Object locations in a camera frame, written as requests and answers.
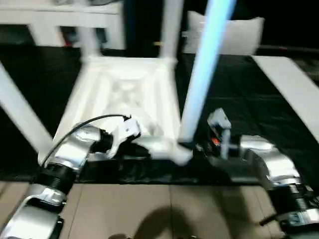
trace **white object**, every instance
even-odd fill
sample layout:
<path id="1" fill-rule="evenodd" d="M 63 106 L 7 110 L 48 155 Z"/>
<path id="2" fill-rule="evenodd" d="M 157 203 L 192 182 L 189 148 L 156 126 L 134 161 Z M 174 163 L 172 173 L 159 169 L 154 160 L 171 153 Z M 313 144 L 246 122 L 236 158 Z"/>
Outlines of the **white object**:
<path id="1" fill-rule="evenodd" d="M 230 18 L 235 0 L 210 0 L 206 7 L 206 23 L 190 77 L 179 138 L 192 141 L 216 68 L 218 52 L 226 21 Z"/>
<path id="2" fill-rule="evenodd" d="M 53 0 L 0 0 L 0 24 L 27 25 L 37 46 L 64 46 L 60 26 L 105 28 L 105 47 L 125 49 L 123 1 L 88 6 L 80 0 L 67 5 L 55 5 Z M 78 31 L 79 37 L 83 37 L 83 29 Z M 93 29 L 85 32 L 86 40 L 82 42 L 97 40 Z"/>
<path id="3" fill-rule="evenodd" d="M 137 137 L 141 134 L 141 129 L 136 119 L 131 118 L 120 123 L 111 134 L 113 136 L 112 147 L 105 153 L 105 157 L 108 159 L 115 156 L 121 143 L 126 141 L 129 137 Z"/>
<path id="4" fill-rule="evenodd" d="M 48 152 L 52 138 L 0 63 L 0 105 L 37 152 Z"/>
<path id="5" fill-rule="evenodd" d="M 195 54 L 205 25 L 205 16 L 189 11 L 188 31 L 184 53 Z M 253 55 L 259 46 L 264 19 L 228 20 L 220 54 Z"/>
<path id="6" fill-rule="evenodd" d="M 163 58 L 88 58 L 73 88 L 54 140 L 76 123 L 104 114 L 132 115 L 143 135 L 177 139 L 179 110 L 175 61 Z M 120 118 L 95 126 L 114 130 Z"/>
<path id="7" fill-rule="evenodd" d="M 319 143 L 319 88 L 289 58 L 253 56 Z"/>
<path id="8" fill-rule="evenodd" d="M 147 148 L 152 159 L 170 159 L 180 166 L 185 165 L 193 156 L 191 149 L 179 145 L 176 140 L 162 136 L 143 136 L 135 139 L 133 143 Z"/>

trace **black floor mat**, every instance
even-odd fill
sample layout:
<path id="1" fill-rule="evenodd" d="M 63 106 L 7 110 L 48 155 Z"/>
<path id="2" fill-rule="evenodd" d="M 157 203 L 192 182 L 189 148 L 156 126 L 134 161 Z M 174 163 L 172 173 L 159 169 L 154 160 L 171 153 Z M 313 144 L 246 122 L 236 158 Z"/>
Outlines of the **black floor mat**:
<path id="1" fill-rule="evenodd" d="M 65 48 L 19 50 L 0 48 L 0 60 L 26 99 L 53 135 L 80 69 L 79 51 Z M 183 55 L 175 78 L 180 110 L 183 109 L 194 55 Z M 196 140 L 206 135 L 206 119 L 223 107 L 233 132 L 260 135 L 290 156 L 301 173 L 319 188 L 319 147 L 308 129 L 251 57 L 221 56 L 202 112 Z M 36 154 L 1 112 L 5 138 L 0 180 L 25 181 L 37 168 Z M 107 161 L 89 163 L 79 182 L 132 184 L 227 184 L 222 171 L 201 157 L 185 167 L 170 161 Z"/>

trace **tiled floor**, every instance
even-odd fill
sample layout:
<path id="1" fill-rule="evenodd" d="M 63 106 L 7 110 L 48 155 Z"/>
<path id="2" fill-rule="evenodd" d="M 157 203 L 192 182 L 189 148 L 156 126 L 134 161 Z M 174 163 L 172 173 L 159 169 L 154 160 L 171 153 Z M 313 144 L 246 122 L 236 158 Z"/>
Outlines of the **tiled floor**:
<path id="1" fill-rule="evenodd" d="M 0 223 L 27 184 L 0 183 Z M 258 222 L 273 208 L 260 187 L 75 185 L 61 239 L 279 239 L 276 223 Z"/>

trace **white panel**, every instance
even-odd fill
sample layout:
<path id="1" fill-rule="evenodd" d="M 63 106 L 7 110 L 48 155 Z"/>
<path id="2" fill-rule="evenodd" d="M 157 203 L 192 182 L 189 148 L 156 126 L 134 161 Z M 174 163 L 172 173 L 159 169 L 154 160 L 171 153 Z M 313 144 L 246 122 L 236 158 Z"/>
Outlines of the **white panel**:
<path id="1" fill-rule="evenodd" d="M 253 58 L 319 142 L 318 86 L 289 58 Z"/>
<path id="2" fill-rule="evenodd" d="M 34 11 L 0 10 L 0 24 L 30 24 Z"/>
<path id="3" fill-rule="evenodd" d="M 43 16 L 50 25 L 55 26 L 78 26 L 78 13 L 77 12 L 43 12 Z"/>

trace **robotic arm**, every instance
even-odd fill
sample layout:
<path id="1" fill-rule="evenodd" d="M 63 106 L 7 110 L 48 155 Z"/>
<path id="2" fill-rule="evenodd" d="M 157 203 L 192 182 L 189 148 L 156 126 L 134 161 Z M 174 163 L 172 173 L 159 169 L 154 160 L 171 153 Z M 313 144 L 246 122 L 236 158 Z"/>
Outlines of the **robotic arm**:
<path id="1" fill-rule="evenodd" d="M 247 183 L 240 174 L 254 175 L 267 191 L 276 214 L 260 224 L 277 220 L 289 238 L 319 237 L 318 199 L 291 159 L 260 136 L 231 135 L 231 123 L 223 109 L 209 116 L 208 125 L 209 162 L 224 168 L 237 183 Z"/>
<path id="2" fill-rule="evenodd" d="M 124 119 L 111 134 L 85 124 L 58 143 L 9 217 L 0 239 L 58 239 L 63 228 L 59 214 L 90 153 L 102 153 L 102 160 L 125 153 L 169 158 L 179 165 L 192 157 L 190 149 L 172 140 L 141 137 L 138 122 Z M 237 183 L 247 183 L 245 175 L 257 177 L 268 192 L 277 213 L 261 225 L 277 220 L 291 238 L 318 233 L 319 202 L 286 155 L 262 137 L 231 135 L 231 123 L 222 109 L 210 115 L 208 124 L 209 144 L 204 151 L 209 162 Z"/>
<path id="3" fill-rule="evenodd" d="M 134 145 L 130 148 L 134 156 L 170 158 L 176 163 L 192 157 L 191 150 L 171 140 L 140 136 L 138 122 L 128 117 L 111 134 L 89 124 L 74 131 L 46 157 L 2 229 L 0 239 L 58 239 L 63 228 L 59 214 L 89 153 L 103 153 L 107 160 L 121 151 L 122 143 L 130 143 Z"/>

